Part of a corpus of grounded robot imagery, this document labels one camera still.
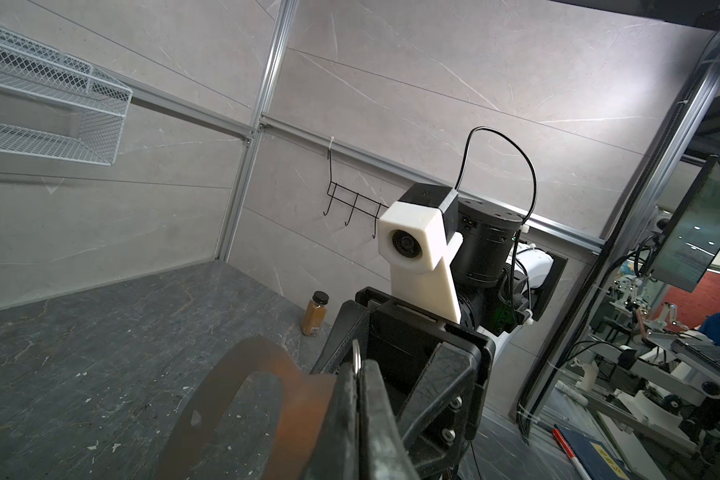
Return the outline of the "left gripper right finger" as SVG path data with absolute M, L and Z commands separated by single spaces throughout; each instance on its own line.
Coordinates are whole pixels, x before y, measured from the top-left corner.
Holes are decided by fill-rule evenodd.
M 359 371 L 359 473 L 361 479 L 418 479 L 402 442 L 379 365 Z

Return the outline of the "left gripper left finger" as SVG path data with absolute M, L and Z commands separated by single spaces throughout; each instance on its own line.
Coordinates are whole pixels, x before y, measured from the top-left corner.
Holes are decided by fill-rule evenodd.
M 359 430 L 357 374 L 345 363 L 336 384 L 303 479 L 358 479 Z

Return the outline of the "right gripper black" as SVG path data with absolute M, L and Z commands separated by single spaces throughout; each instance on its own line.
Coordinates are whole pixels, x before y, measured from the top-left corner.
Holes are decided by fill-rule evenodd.
M 355 301 L 342 304 L 310 373 L 337 373 L 352 362 L 356 340 L 361 358 L 378 363 L 393 391 L 400 437 L 419 477 L 455 469 L 481 422 L 494 343 L 371 287 Z

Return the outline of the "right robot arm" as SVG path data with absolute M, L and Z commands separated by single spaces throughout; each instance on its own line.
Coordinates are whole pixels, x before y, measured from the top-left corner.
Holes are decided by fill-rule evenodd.
M 519 261 L 520 215 L 416 185 L 379 218 L 389 292 L 338 311 L 314 365 L 340 376 L 310 478 L 454 479 L 476 437 L 493 363 L 530 323 L 559 261 Z

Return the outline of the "silver metal plate keychain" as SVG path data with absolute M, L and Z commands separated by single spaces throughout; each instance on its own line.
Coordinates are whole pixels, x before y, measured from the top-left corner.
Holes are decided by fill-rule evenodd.
M 263 462 L 265 479 L 299 479 L 337 378 L 302 370 L 286 349 L 256 336 L 237 343 L 203 379 L 156 467 L 158 479 L 199 479 L 223 447 Z

